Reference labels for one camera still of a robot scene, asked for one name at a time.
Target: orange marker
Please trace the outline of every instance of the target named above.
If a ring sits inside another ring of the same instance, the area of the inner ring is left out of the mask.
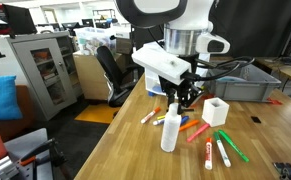
[[[192,126],[194,126],[195,124],[198,124],[198,123],[199,123],[199,120],[193,120],[193,121],[181,126],[178,131],[183,131],[184,129],[192,127]]]
[[[150,112],[146,117],[144,117],[142,120],[141,120],[141,123],[146,123],[146,121],[148,121],[151,117],[154,116],[155,113],[157,113],[158,111],[160,111],[161,108],[160,107],[157,107],[155,108],[152,112]]]

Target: black office chair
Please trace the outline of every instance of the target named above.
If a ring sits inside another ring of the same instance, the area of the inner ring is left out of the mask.
[[[129,96],[139,77],[144,72],[143,67],[137,64],[131,64],[122,72],[111,51],[106,46],[101,46],[96,50],[96,57],[105,71],[105,78],[109,87],[108,105],[110,107],[120,107]],[[125,83],[124,79],[132,75],[132,81]]]

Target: sofa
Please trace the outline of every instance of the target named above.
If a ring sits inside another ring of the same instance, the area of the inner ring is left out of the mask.
[[[16,85],[17,104],[22,112],[22,119],[0,120],[0,135],[4,142],[15,138],[34,123],[34,109],[28,87]]]

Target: blue cushion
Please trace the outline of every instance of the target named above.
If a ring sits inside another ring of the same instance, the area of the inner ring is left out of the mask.
[[[16,76],[0,76],[0,120],[22,118],[17,104],[15,79]]]

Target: gray filing cabinet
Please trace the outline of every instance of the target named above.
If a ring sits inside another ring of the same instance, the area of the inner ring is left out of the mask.
[[[31,86],[38,119],[50,120],[82,94],[68,32],[8,38]]]

